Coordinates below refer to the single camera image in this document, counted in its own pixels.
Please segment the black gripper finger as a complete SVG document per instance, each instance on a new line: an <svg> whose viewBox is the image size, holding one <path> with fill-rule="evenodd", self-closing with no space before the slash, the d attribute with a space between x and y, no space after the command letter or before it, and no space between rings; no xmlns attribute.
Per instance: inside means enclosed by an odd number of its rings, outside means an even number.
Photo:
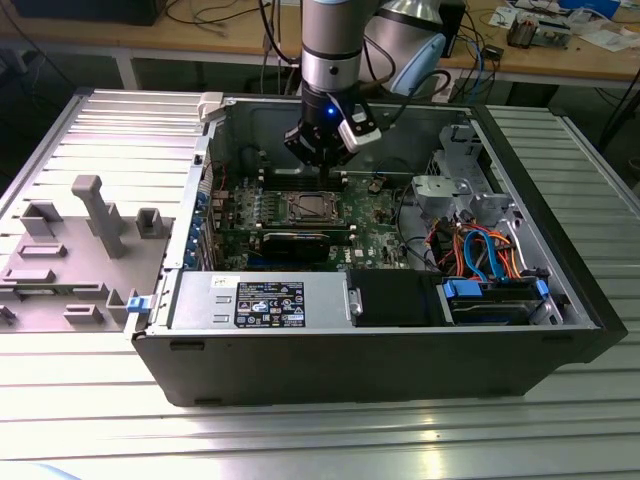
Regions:
<svg viewBox="0 0 640 480"><path fill-rule="evenodd" d="M356 156L345 146L330 148L327 151L327 190L339 192L348 183L343 168Z"/></svg>
<svg viewBox="0 0 640 480"><path fill-rule="evenodd" d="M329 167L326 159L326 135L319 126L306 121L288 130L284 135L284 144L304 165L317 170L317 180L320 187L328 182Z"/></svg>

